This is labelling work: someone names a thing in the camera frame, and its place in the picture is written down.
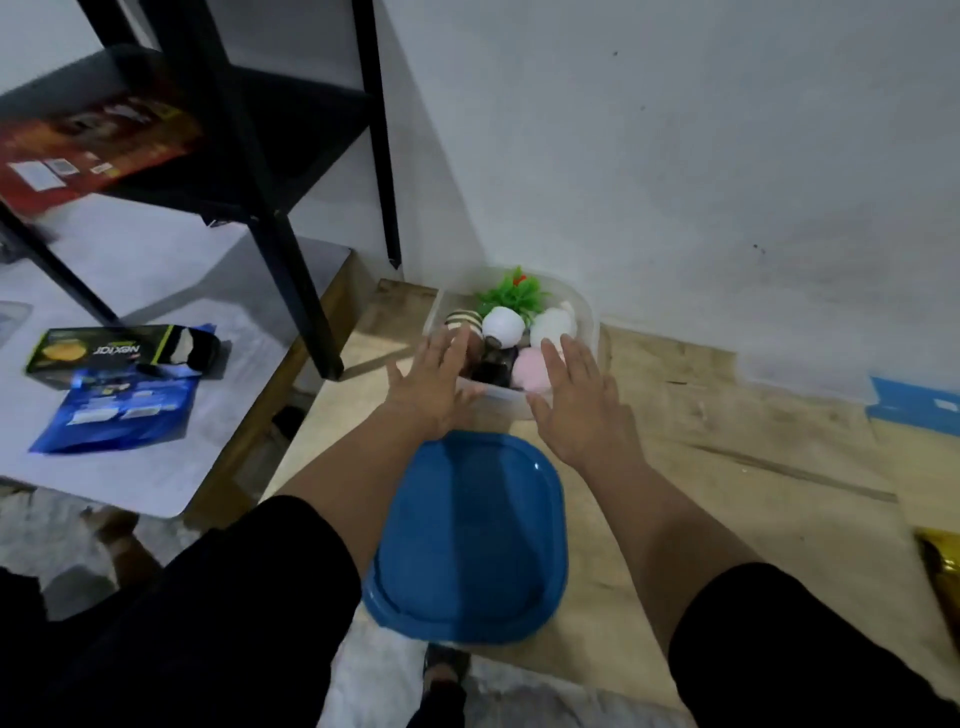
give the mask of artificial plant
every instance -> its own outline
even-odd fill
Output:
[[[543,311],[540,281],[533,276],[524,276],[520,266],[507,273],[496,288],[478,293],[477,300],[480,302],[477,313],[481,316],[502,305],[520,314],[527,326],[530,326],[534,316]]]

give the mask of blue plastic packet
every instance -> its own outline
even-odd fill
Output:
[[[212,333],[213,326],[198,327]],[[166,437],[186,423],[199,379],[78,370],[53,421],[30,452],[130,449]]]

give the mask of pink ball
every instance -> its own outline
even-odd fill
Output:
[[[550,389],[550,376],[546,372],[543,352],[533,347],[521,349],[514,362],[511,384],[524,392],[546,392]]]

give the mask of white tabletop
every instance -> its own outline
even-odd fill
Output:
[[[129,324],[212,323],[228,347],[222,378],[203,379],[186,432],[138,449],[81,455],[28,452],[64,392],[23,374],[47,328],[96,322],[33,263],[0,265],[0,300],[31,315],[0,347],[0,475],[172,518],[269,381],[297,332],[247,228],[208,229],[200,217],[91,195],[48,214],[54,252]],[[322,294],[349,255],[330,243],[300,246]]]

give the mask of black shirt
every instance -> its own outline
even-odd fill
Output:
[[[271,498],[139,593],[63,622],[23,618],[0,647],[0,723],[313,728],[359,601],[336,532],[298,498]],[[924,679],[765,564],[697,595],[669,666],[702,728],[960,725]]]

